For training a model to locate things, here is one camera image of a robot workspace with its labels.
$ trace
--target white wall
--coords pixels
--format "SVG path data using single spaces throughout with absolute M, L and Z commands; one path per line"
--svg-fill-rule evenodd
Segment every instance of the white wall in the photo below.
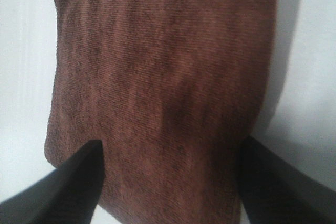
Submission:
M 0 0 L 0 202 L 54 169 L 44 140 L 56 35 L 54 0 Z M 98 206 L 91 223 L 119 222 Z
M 279 0 L 270 84 L 253 133 L 334 190 L 335 17 L 335 0 Z M 53 169 L 43 149 L 55 53 L 53 0 L 0 0 L 0 201 Z M 118 222 L 98 208 L 92 223 Z
M 336 190 L 336 2 L 279 0 L 270 82 L 253 136 Z

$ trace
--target microfiber towel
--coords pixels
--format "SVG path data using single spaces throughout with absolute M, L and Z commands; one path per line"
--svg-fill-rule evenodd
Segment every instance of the microfiber towel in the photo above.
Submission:
M 263 102 L 276 0 L 55 0 L 45 156 L 103 141 L 124 224 L 239 223 L 237 154 Z

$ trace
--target black object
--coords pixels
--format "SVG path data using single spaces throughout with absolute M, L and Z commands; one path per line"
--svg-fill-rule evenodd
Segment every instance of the black object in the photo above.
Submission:
M 243 141 L 240 151 L 238 190 L 252 224 L 336 223 L 336 192 L 252 137 Z
M 1 224 L 88 224 L 104 181 L 100 140 L 90 140 L 48 176 L 0 205 Z

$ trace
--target towel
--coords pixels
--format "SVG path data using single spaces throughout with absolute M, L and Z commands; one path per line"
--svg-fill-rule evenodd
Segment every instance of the towel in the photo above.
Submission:
M 237 154 L 263 102 L 276 0 L 55 0 L 45 142 L 103 141 L 99 204 L 124 224 L 239 223 Z

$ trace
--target fabric texture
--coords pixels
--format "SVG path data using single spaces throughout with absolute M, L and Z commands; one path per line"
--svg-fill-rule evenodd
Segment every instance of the fabric texture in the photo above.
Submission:
M 236 159 L 260 110 L 276 0 L 55 0 L 45 155 L 101 139 L 124 224 L 239 223 Z

